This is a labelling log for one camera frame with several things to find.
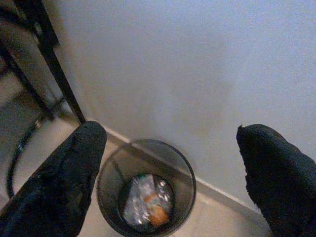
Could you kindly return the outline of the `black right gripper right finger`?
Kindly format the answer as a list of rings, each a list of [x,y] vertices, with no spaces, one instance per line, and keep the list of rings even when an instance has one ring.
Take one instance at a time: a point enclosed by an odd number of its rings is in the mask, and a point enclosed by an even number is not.
[[[263,124],[239,126],[246,189],[275,237],[316,235],[316,163]]]

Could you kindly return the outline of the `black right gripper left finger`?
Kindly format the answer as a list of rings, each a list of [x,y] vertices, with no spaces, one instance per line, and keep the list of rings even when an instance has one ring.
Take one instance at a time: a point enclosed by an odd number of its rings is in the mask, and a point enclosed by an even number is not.
[[[99,173],[107,134],[96,121],[79,126],[0,211],[2,237],[76,237]]]

